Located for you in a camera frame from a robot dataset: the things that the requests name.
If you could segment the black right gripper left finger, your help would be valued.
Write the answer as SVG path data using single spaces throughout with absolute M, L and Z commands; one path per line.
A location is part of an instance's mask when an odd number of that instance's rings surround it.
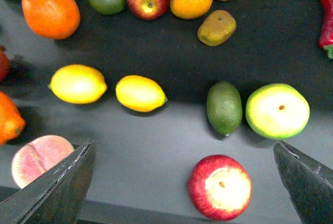
M 96 146 L 91 140 L 1 202 L 1 223 L 77 223 L 90 187 Z

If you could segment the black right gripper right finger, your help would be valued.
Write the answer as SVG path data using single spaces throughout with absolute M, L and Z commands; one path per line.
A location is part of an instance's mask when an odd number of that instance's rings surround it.
M 292 145 L 273 148 L 284 187 L 302 223 L 332 223 L 332 169 Z

